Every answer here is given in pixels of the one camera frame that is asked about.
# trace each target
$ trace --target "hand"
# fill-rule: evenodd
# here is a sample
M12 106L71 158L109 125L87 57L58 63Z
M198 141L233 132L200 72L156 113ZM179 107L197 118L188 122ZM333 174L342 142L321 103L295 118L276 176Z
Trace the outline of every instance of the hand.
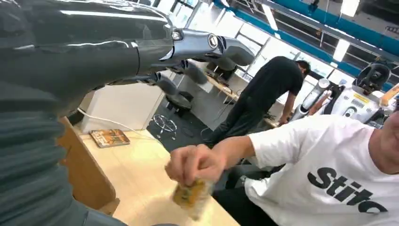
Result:
M284 124L287 124L288 123L288 120L287 120L287 117L281 117L280 119L279 119L279 127L280 126L282 126L282 125L284 125Z
M190 186L197 178L217 182L225 162L221 155L207 146L191 145L172 151L165 170L172 180Z

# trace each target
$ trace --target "white t-shirt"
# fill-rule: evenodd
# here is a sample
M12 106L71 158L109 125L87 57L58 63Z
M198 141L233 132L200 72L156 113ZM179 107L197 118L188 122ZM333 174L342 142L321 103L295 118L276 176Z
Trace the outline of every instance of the white t-shirt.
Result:
M260 168L288 164L268 179L246 180L247 196L280 226L399 225L399 175L374 165L373 130L317 115L249 135Z

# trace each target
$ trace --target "book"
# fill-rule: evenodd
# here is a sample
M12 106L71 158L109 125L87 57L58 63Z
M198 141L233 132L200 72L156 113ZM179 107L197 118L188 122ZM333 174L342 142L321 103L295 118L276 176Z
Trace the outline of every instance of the book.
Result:
M120 129L98 129L89 133L99 148L130 144L129 138Z

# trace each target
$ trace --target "food package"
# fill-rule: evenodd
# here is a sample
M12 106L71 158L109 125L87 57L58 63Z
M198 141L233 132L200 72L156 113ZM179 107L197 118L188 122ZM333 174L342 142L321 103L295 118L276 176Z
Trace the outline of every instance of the food package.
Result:
M172 200L185 210L193 220L199 220L213 192L214 183L196 179L192 186L178 184Z

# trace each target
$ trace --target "white cabinet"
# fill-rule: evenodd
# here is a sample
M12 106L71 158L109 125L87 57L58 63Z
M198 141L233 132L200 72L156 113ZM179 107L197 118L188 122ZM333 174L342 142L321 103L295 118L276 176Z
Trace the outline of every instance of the white cabinet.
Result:
M163 74L170 79L175 75L170 71ZM163 97L160 88L141 83L106 86L94 93L87 113L122 123L132 129L145 129ZM115 123L85 116L81 125L82 132L87 133L93 129L127 130Z

